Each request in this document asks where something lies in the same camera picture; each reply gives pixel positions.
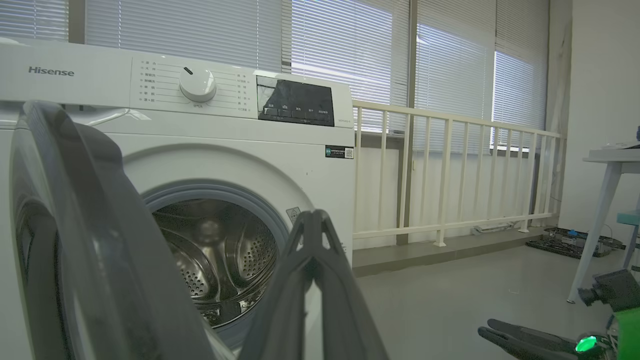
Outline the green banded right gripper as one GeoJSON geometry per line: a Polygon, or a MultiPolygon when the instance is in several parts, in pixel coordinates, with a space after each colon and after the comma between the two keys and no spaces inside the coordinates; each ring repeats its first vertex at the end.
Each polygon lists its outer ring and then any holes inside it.
{"type": "Polygon", "coordinates": [[[640,358],[640,309],[615,312],[604,333],[586,333],[574,339],[490,318],[480,326],[480,337],[496,344],[518,360],[638,360],[640,358]]]}

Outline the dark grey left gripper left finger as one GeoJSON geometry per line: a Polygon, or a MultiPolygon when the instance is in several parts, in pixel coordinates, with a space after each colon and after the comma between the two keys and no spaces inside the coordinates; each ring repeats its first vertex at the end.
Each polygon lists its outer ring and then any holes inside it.
{"type": "Polygon", "coordinates": [[[313,212],[297,217],[238,358],[301,360],[306,343],[306,295],[315,276],[313,212]]]}

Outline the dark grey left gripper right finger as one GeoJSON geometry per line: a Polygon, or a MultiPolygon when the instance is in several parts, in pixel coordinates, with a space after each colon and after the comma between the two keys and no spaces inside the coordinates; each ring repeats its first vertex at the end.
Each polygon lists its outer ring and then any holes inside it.
{"type": "Polygon", "coordinates": [[[321,291],[325,360],[388,360],[338,233],[325,210],[311,213],[310,274],[321,291]]]}

